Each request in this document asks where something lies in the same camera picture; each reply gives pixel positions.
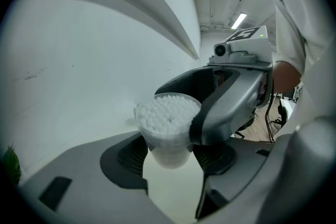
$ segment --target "clear plastic cup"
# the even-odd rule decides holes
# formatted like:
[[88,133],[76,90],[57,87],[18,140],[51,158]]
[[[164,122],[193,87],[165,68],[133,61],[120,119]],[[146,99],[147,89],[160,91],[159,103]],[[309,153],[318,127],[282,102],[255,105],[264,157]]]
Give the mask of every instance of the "clear plastic cup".
[[[167,92],[156,94],[154,98],[163,97],[163,96],[181,96],[186,99],[194,101],[199,107],[201,103],[195,98],[176,92]],[[147,102],[140,103],[134,109],[134,116],[137,122],[138,128],[145,138],[149,149],[158,164],[168,169],[176,169],[181,167],[189,159],[191,151],[187,149],[191,145],[189,138],[189,131],[180,134],[155,134],[143,128],[139,122],[139,115],[137,113],[138,109],[145,105]]]

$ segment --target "fluorescent light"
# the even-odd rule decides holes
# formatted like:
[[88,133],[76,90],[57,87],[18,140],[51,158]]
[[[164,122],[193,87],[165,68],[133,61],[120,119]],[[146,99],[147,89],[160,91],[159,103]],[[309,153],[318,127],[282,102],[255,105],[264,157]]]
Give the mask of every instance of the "fluorescent light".
[[247,14],[245,13],[241,13],[238,17],[238,19],[236,20],[236,22],[232,25],[231,29],[237,29],[237,27],[240,25],[240,23],[245,19],[245,17],[247,16]]

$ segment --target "white table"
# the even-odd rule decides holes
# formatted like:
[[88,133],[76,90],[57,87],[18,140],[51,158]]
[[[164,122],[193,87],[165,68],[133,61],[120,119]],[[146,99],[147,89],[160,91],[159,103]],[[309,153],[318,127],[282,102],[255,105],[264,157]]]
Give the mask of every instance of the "white table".
[[281,105],[286,109],[287,118],[286,121],[290,118],[295,108],[296,103],[294,101],[289,101],[286,99],[280,99]]

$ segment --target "wooden floor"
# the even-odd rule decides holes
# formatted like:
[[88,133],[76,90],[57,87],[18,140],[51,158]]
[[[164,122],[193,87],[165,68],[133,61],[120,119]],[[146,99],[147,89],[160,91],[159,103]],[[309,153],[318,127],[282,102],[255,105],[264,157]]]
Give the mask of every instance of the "wooden floor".
[[[274,121],[275,119],[280,117],[278,113],[279,103],[280,103],[280,99],[276,97],[269,111],[270,121]],[[241,133],[245,135],[246,140],[269,141],[266,122],[265,122],[265,113],[266,113],[267,107],[268,105],[264,106],[261,109],[257,109],[254,123],[247,129],[241,131]],[[270,123],[270,127],[272,130],[273,136],[280,130],[280,125],[276,123]]]

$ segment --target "person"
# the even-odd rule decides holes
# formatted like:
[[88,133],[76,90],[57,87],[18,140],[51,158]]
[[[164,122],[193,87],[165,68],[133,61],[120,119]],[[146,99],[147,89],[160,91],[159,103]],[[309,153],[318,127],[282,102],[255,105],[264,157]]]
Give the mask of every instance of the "person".
[[[292,90],[335,44],[336,24],[324,0],[274,0],[277,56],[273,70],[275,93]],[[296,107],[275,139],[322,115],[303,82]]]

